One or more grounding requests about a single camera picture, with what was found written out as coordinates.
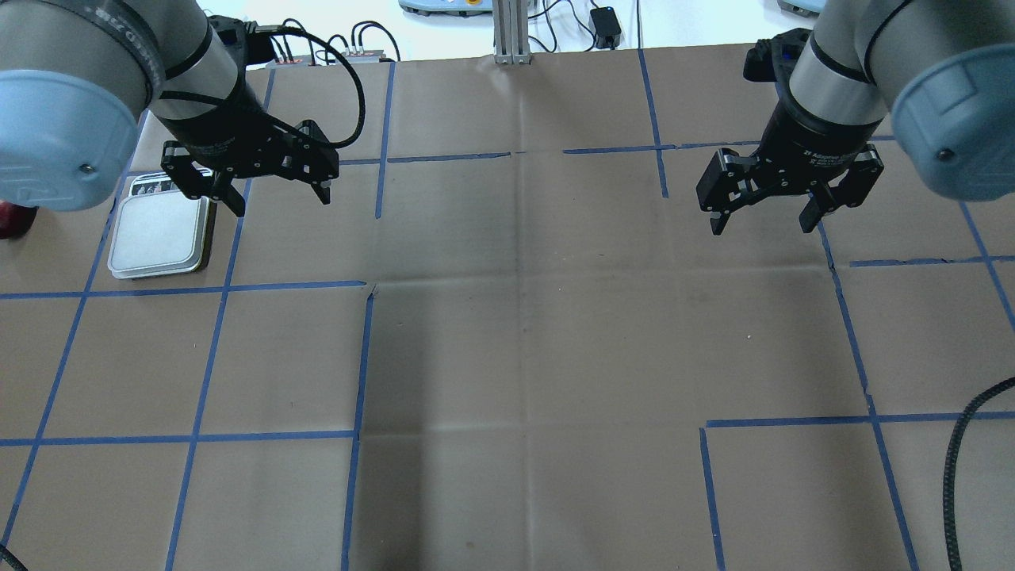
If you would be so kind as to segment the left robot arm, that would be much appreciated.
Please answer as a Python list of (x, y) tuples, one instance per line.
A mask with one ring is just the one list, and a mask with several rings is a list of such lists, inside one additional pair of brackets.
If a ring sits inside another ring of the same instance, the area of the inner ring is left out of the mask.
[(2, 3), (2, 200), (26, 209), (99, 205), (150, 113), (170, 132), (162, 169), (190, 200), (246, 202), (236, 179), (308, 184), (323, 205), (338, 144), (287, 125), (246, 79), (273, 35), (299, 28), (209, 17), (193, 1)]

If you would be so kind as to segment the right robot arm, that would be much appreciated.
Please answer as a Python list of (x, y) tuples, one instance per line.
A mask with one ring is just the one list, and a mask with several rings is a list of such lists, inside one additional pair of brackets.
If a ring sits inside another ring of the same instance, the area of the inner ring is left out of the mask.
[(770, 197), (807, 197), (803, 232), (862, 205), (884, 169), (871, 138), (885, 119), (929, 190), (1012, 194), (1013, 69), (1011, 1), (828, 1), (812, 29), (748, 51), (744, 79), (772, 83), (776, 108), (756, 151), (720, 148), (699, 179), (710, 231)]

